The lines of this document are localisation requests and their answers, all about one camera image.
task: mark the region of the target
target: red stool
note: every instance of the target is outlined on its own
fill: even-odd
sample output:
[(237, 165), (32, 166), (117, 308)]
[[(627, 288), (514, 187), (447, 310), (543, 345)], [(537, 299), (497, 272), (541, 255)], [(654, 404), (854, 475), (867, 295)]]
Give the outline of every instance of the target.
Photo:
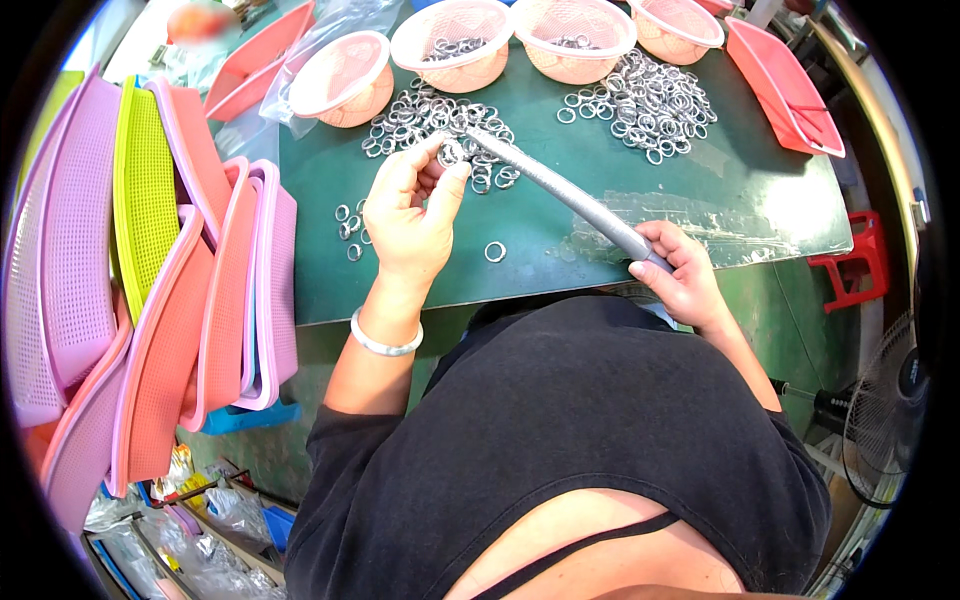
[[(836, 308), (880, 298), (890, 289), (887, 248), (883, 243), (880, 216), (872, 210), (863, 210), (852, 212), (847, 217), (851, 227), (864, 226), (862, 231), (853, 235), (853, 250), (848, 254), (822, 254), (806, 259), (811, 267), (827, 267), (833, 291), (837, 295), (836, 300), (824, 304), (824, 311), (828, 314)], [(873, 287), (861, 291), (864, 276), (870, 276)]]

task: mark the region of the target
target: black t-shirt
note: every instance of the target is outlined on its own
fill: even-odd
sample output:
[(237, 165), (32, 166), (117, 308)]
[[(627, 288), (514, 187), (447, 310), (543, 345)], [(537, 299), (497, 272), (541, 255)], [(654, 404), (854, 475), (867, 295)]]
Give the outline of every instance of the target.
[(293, 598), (442, 598), (520, 517), (583, 488), (659, 502), (747, 590), (803, 590), (827, 489), (718, 350), (617, 297), (482, 325), (408, 417), (320, 408), (285, 566)]

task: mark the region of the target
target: green table surface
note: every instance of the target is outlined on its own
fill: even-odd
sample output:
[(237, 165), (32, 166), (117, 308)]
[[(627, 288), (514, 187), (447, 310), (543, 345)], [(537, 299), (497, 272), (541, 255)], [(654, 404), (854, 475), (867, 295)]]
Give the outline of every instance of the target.
[[(414, 74), (392, 65), (395, 92)], [(517, 146), (607, 203), (628, 223), (669, 219), (704, 242), (717, 268), (848, 252), (852, 237), (843, 198), (827, 156), (780, 146), (753, 91), (722, 50), (685, 67), (700, 77), (719, 120), (707, 139), (662, 165), (625, 147), (610, 122), (557, 121), (565, 94), (538, 72), (511, 40), (510, 58), (493, 84), (469, 97), (498, 108)], [(347, 260), (354, 234), (340, 239), (338, 204), (367, 196), (383, 162), (360, 150), (369, 126), (337, 129), (319, 123), (294, 140), (280, 131), (280, 178), (298, 202), (294, 282), (297, 324), (348, 319), (377, 272), (373, 246)], [(485, 196), (469, 190), (454, 224), (453, 253), (425, 308), (528, 296), (629, 280), (627, 262), (565, 205), (526, 178)], [(507, 248), (502, 262), (484, 258), (491, 241)]]

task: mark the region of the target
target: woman's right hand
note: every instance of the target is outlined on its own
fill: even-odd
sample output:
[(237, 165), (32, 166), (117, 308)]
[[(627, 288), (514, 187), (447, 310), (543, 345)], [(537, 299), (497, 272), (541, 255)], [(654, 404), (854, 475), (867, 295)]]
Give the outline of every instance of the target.
[(630, 264), (630, 274), (654, 291), (667, 314), (678, 323), (710, 331), (732, 321), (720, 294), (707, 250), (669, 221), (647, 221), (636, 231), (650, 240), (654, 252), (674, 266), (673, 275), (649, 260)]

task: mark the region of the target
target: silver bracelet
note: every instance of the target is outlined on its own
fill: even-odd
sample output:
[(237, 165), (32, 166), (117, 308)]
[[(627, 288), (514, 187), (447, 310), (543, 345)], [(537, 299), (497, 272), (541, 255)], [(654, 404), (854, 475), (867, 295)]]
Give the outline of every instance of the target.
[(353, 311), (353, 316), (350, 317), (350, 331), (353, 333), (353, 337), (356, 339), (356, 341), (360, 343), (360, 346), (366, 348), (374, 354), (380, 354), (381, 356), (403, 356), (404, 354), (409, 354), (420, 347), (420, 342), (423, 341), (423, 324), (417, 323), (417, 337), (414, 338), (414, 341), (410, 344), (406, 344), (404, 346), (387, 346), (386, 344), (375, 342), (367, 337), (366, 333), (360, 330), (361, 310), (363, 310), (363, 304), (360, 305), (360, 308), (357, 308), (355, 311)]

